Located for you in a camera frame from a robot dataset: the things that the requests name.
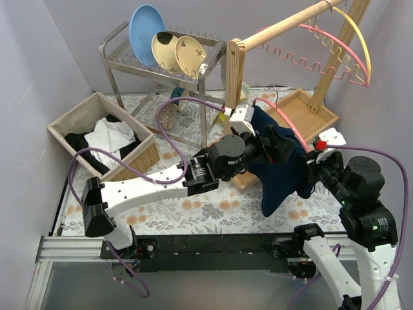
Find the dark blue denim skirt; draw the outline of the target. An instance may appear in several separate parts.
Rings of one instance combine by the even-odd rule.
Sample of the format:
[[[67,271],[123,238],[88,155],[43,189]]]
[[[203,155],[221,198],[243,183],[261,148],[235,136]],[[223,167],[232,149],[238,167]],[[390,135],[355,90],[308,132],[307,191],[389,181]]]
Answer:
[[[254,107],[251,124],[254,130],[260,135],[266,136],[265,127],[274,126],[277,133],[281,136],[293,139],[296,147],[290,153],[288,160],[284,163],[251,163],[248,171],[257,176],[263,186],[263,197],[261,200],[261,210],[263,216],[271,216],[276,209],[283,203],[285,198],[293,193],[303,199],[310,198],[313,185],[308,181],[301,155],[305,153],[299,140],[293,131],[281,127],[259,106]]]

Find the pink wavy hanger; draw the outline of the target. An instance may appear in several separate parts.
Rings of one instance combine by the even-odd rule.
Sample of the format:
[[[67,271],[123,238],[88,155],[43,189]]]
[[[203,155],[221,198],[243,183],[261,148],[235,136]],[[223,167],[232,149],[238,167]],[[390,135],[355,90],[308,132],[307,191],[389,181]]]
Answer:
[[[332,73],[332,77],[334,79],[346,79],[349,83],[366,88],[370,86],[372,69],[371,67],[368,67],[368,64],[370,64],[367,61],[367,57],[369,56],[368,51],[365,52],[366,63],[364,63],[348,45],[329,32],[320,29],[317,25],[311,25],[310,21],[301,23],[298,27],[306,29],[310,33],[314,34],[314,37],[320,40],[320,42],[329,49],[330,54],[338,60],[339,64],[345,67],[344,71],[340,75],[337,74],[337,69],[334,68],[333,65],[328,66],[327,69],[323,69],[323,65],[318,61],[313,64],[309,64],[307,58],[301,57],[298,59],[295,57],[293,52],[283,53],[281,47],[279,46],[270,48],[269,42],[258,46],[258,49],[265,50],[269,54],[276,55],[282,60],[290,61],[297,67],[303,67],[308,71],[316,71],[322,76]]]
[[[309,139],[305,138],[303,129],[300,127],[305,123],[293,115],[292,101],[297,99],[294,97],[296,90],[290,87],[275,87],[270,86],[268,90],[252,90],[250,94],[251,103],[259,106],[266,114],[274,119],[276,123],[287,129],[290,129],[299,144],[304,148],[306,153],[309,153],[314,148],[310,146]]]

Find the white cloth garment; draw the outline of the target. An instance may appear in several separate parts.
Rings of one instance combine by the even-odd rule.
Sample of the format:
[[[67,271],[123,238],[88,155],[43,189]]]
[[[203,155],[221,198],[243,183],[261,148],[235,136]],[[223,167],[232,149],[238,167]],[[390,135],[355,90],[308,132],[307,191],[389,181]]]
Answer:
[[[139,144],[130,125],[125,121],[110,121],[109,116],[96,121],[92,132],[85,134],[90,148],[104,150],[121,160]]]

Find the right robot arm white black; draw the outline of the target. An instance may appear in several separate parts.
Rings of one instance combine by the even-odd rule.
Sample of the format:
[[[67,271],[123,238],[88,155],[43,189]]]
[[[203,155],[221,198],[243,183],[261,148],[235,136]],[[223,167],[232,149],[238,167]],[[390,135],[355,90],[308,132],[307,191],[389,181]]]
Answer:
[[[295,227],[293,251],[308,256],[328,284],[339,309],[400,309],[397,278],[390,275],[398,243],[396,221],[380,202],[385,184],[379,164],[355,156],[345,165],[334,151],[305,163],[310,182],[320,181],[339,202],[339,217],[358,263],[359,281],[348,274],[315,223]]]

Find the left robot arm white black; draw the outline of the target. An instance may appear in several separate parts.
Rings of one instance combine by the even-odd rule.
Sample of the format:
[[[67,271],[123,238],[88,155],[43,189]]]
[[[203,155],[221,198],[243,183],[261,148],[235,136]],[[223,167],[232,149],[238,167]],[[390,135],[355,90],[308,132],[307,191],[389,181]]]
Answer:
[[[85,236],[103,237],[121,257],[133,257],[137,252],[135,232],[117,224],[116,216],[139,205],[213,191],[221,181],[245,172],[251,163],[285,162],[296,142],[273,126],[267,126],[265,132],[264,136],[233,132],[194,157],[142,178],[106,182],[90,178],[81,197]]]

